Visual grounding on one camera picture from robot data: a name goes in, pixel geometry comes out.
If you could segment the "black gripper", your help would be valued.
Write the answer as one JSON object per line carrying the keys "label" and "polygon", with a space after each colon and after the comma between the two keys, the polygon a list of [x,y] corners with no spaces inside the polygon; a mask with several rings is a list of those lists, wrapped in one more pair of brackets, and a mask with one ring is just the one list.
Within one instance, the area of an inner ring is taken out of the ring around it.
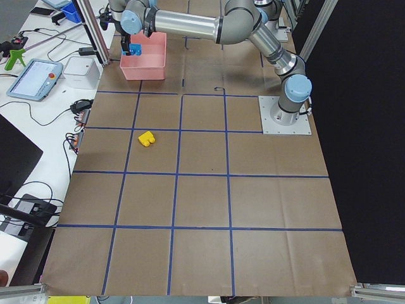
{"label": "black gripper", "polygon": [[109,8],[99,10],[99,24],[102,30],[107,30],[110,23],[114,23],[112,11]]}
{"label": "black gripper", "polygon": [[130,56],[130,40],[131,40],[131,34],[127,33],[120,22],[118,22],[118,32],[120,33],[121,36],[121,51],[125,56]]}

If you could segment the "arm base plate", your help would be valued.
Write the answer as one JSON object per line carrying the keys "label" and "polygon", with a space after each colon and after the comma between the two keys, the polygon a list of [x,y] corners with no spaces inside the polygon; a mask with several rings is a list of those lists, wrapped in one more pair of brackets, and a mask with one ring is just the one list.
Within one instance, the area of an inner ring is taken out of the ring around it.
{"label": "arm base plate", "polygon": [[298,112],[284,112],[278,96],[258,96],[262,132],[264,135],[310,136],[307,108],[303,104]]}
{"label": "arm base plate", "polygon": [[272,28],[273,35],[282,43],[288,42],[287,26],[284,24],[284,19],[280,17],[278,21],[273,22]]}

